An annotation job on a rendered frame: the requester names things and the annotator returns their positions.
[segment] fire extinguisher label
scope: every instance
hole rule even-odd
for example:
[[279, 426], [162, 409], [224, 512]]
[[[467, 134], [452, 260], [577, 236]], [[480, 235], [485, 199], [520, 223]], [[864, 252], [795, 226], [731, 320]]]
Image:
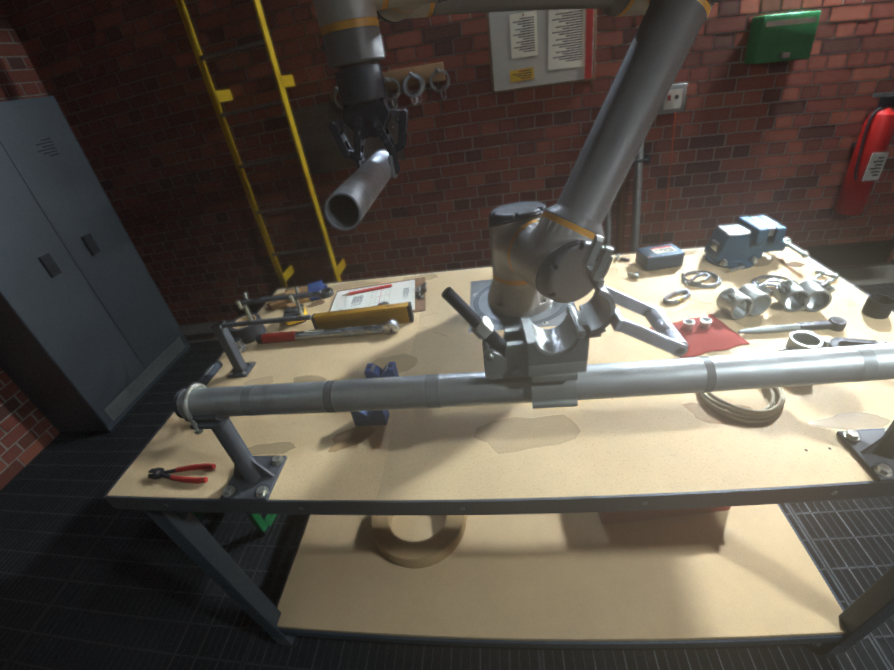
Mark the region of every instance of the fire extinguisher label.
[[863, 181], [878, 181], [882, 176], [882, 168], [885, 167], [885, 161], [888, 160], [887, 151], [877, 151], [869, 157], [866, 164], [866, 172], [863, 173]]

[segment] locker handle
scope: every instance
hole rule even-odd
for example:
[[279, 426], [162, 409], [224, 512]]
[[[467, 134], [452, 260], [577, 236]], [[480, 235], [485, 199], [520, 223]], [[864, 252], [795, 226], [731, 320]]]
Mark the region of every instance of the locker handle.
[[93, 235], [88, 233], [81, 237], [81, 241], [84, 243], [84, 246], [87, 247], [87, 251], [90, 252], [91, 256], [95, 256], [99, 253], [99, 245], [96, 243], [96, 240], [93, 239]]
[[44, 254], [37, 260], [39, 260], [41, 265], [43, 265], [43, 269], [47, 271], [47, 274], [50, 275], [50, 278], [62, 274], [62, 270], [59, 268], [59, 266], [56, 264], [56, 261], [53, 260], [53, 257], [50, 254]]

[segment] electrical socket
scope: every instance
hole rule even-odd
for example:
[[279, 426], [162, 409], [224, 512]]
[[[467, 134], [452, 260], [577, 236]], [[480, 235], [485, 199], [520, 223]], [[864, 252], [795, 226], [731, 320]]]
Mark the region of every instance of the electrical socket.
[[671, 84], [671, 88], [667, 95], [664, 96], [664, 102], [661, 104], [662, 114], [673, 114], [686, 109], [686, 89], [688, 86], [688, 82], [685, 81]]

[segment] red-handled pliers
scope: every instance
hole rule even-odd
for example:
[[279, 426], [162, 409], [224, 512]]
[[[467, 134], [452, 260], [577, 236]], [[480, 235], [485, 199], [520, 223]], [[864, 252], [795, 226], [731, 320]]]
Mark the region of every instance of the red-handled pliers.
[[170, 479], [172, 482], [184, 482], [186, 484], [204, 484], [208, 481], [207, 477], [181, 477], [172, 474], [174, 472], [188, 472], [189, 470], [205, 470], [210, 472], [216, 470], [217, 465], [214, 463], [199, 463], [197, 465], [181, 465], [173, 470], [165, 470], [164, 468], [152, 468], [149, 471], [149, 479]]

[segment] yellow label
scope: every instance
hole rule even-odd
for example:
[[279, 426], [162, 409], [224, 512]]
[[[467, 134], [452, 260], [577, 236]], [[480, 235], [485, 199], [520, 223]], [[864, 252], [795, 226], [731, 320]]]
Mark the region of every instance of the yellow label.
[[517, 84], [521, 81], [533, 81], [534, 79], [534, 68], [532, 67], [523, 67], [521, 70], [512, 70], [509, 73], [509, 81], [513, 84]]

